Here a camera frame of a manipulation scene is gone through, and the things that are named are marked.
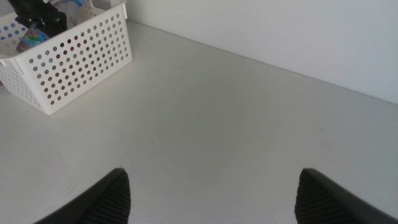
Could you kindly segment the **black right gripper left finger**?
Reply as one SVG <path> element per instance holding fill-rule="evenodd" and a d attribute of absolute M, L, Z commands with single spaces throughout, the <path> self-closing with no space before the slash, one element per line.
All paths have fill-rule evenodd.
<path fill-rule="evenodd" d="M 127 224 L 130 211 L 131 191 L 128 174 L 123 168 L 115 168 L 77 198 L 37 223 Z"/>

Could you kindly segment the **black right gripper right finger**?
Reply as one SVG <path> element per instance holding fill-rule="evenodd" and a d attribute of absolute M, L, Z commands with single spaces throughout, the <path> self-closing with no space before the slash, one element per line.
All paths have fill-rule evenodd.
<path fill-rule="evenodd" d="M 299 224 L 397 224 L 397 219 L 312 168 L 301 171 L 295 203 Z"/>

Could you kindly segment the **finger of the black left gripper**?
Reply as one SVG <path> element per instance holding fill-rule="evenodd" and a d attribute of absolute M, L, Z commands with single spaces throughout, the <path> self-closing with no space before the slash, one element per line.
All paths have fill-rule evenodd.
<path fill-rule="evenodd" d="M 18 23 L 26 28 L 34 26 L 48 37 L 54 37 L 67 30 L 66 14 L 54 7 L 16 11 L 16 14 Z"/>

